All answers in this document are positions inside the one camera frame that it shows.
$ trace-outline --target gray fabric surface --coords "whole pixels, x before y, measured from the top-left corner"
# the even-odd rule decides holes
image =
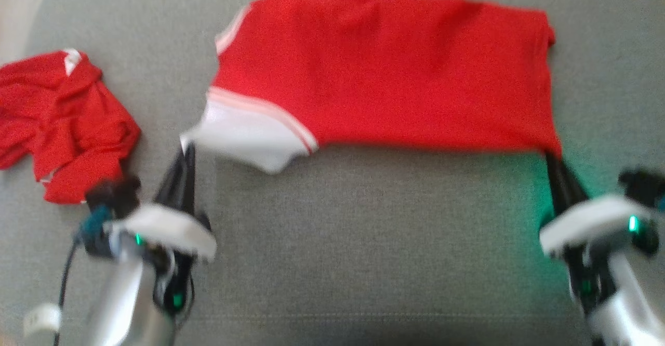
[[[44,0],[31,55],[88,52],[144,135],[130,162],[157,187],[216,71],[213,38],[250,0]],[[594,194],[663,169],[663,0],[494,0],[549,13],[565,155]],[[199,155],[197,201],[219,259],[195,269],[176,344],[587,344],[563,267],[541,256],[535,155],[332,147],[278,176]],[[55,301],[86,209],[41,199],[29,159],[0,174],[0,326]],[[62,344],[76,344],[106,264],[74,263]]]

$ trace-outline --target crumpled red shirt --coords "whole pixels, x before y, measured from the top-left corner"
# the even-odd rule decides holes
[[[73,49],[0,68],[0,169],[33,154],[44,199],[58,204],[81,203],[100,180],[121,177],[141,131],[101,77]]]

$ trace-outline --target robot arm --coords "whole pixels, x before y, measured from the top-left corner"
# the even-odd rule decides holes
[[[88,193],[92,216],[74,248],[83,244],[88,255],[113,261],[114,269],[92,306],[81,345],[173,344],[178,319],[193,302],[192,265],[197,258],[212,260],[217,249],[207,217],[194,214],[194,165],[194,148],[188,147],[147,204],[138,203],[135,178],[105,182]],[[59,319],[61,308],[50,308]],[[38,329],[31,324],[40,324],[38,310],[26,316],[26,335]],[[52,326],[58,328],[59,320]]]
[[[542,251],[566,263],[594,345],[665,345],[665,281],[651,259],[665,178],[627,172],[626,196],[589,200],[563,162],[547,157],[547,165],[556,218],[541,228]]]

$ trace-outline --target cable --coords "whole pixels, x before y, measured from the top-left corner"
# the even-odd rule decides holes
[[[64,308],[64,292],[67,289],[67,278],[69,277],[69,268],[72,266],[72,261],[74,260],[74,254],[78,248],[78,242],[80,239],[74,239],[72,242],[72,247],[69,249],[69,255],[67,256],[67,261],[64,263],[64,272],[62,272],[62,280],[60,281],[60,299],[58,299],[58,307],[60,308],[60,317],[62,317],[62,310]],[[53,346],[59,346],[60,344],[60,331],[57,331],[53,337]]]
[[[187,309],[185,310],[185,314],[183,314],[182,318],[176,325],[176,331],[180,331],[187,322],[187,319],[190,318],[190,315],[192,314],[192,308],[194,307],[194,299],[196,298],[196,291],[194,289],[194,279],[192,277],[192,273],[190,273],[190,291],[192,294],[190,295],[190,301],[187,305]]]
[[[155,289],[157,291],[157,298],[159,298],[159,305],[162,306],[164,305],[164,293],[166,293],[166,287],[168,287],[169,282],[171,282],[173,275],[178,273],[178,264],[176,264],[176,255],[174,254],[174,251],[169,249],[166,251],[166,254],[169,258],[168,272],[166,272],[166,275],[159,275]]]

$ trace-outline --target white trim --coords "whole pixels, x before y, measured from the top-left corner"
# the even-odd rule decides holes
[[[231,42],[235,39],[236,34],[240,30],[240,25],[247,13],[251,10],[250,6],[245,6],[240,8],[240,11],[235,15],[233,21],[226,27],[226,29],[215,36],[215,47],[217,49],[217,54],[221,54],[231,45]]]
[[[198,148],[270,174],[282,171],[293,157],[311,152],[284,119],[214,99],[206,103],[201,122],[180,135],[180,142],[184,147],[194,142]]]
[[[39,179],[39,182],[41,183],[50,183],[51,180],[53,180],[53,175],[55,175],[56,171],[59,170],[60,168],[55,168],[54,170],[50,171],[49,174],[45,175],[44,177]]]
[[[64,57],[64,72],[67,76],[71,76],[76,66],[81,62],[81,53],[74,48],[65,48],[62,50],[67,53]]]
[[[289,111],[282,109],[280,106],[273,102],[268,102],[260,98],[248,97],[241,95],[230,90],[210,86],[207,93],[208,100],[216,100],[226,105],[231,105],[243,110],[259,112],[275,119],[284,121],[288,128],[295,130],[297,135],[301,136],[304,144],[307,145],[309,151],[314,152],[318,150],[318,141],[309,129],[300,123]]]

